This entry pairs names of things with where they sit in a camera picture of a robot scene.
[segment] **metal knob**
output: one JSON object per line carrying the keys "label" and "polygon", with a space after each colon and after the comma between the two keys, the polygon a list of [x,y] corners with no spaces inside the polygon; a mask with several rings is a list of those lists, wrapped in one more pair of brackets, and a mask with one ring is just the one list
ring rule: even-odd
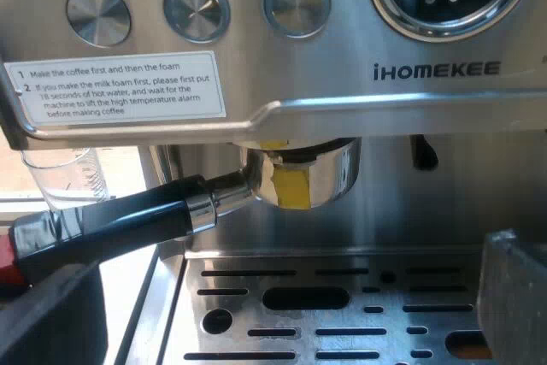
{"label": "metal knob", "polygon": [[216,40],[230,24],[228,0],[164,0],[163,8],[173,30],[194,43]]}
{"label": "metal knob", "polygon": [[306,38],[318,33],[331,13],[331,0],[264,0],[269,23],[285,36]]}
{"label": "metal knob", "polygon": [[67,18],[76,33],[94,46],[121,43],[131,30],[123,0],[68,0]]}

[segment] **drip tray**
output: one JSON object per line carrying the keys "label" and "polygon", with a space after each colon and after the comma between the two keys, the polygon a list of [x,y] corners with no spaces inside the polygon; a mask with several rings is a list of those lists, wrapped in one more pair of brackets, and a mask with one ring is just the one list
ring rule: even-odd
{"label": "drip tray", "polygon": [[164,363],[492,365],[479,269],[479,254],[190,259]]}

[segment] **plastic cup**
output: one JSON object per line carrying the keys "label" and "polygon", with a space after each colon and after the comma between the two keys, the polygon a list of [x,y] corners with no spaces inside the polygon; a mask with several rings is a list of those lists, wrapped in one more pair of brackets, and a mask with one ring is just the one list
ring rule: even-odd
{"label": "plastic cup", "polygon": [[109,199],[95,149],[22,151],[21,156],[53,210]]}

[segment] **ihomekee logo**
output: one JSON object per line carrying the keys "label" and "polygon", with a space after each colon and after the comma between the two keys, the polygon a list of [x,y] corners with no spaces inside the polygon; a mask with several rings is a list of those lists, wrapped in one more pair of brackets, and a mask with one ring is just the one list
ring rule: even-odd
{"label": "ihomekee logo", "polygon": [[395,79],[430,79],[431,77],[477,77],[497,76],[502,68],[501,62],[469,62],[417,64],[414,66],[380,66],[374,64],[374,81]]}

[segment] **instruction label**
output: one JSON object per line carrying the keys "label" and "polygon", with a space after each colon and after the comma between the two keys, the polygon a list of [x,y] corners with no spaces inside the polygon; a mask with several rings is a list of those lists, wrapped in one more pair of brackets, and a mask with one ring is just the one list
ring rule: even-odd
{"label": "instruction label", "polygon": [[35,126],[226,117],[213,51],[5,67]]}

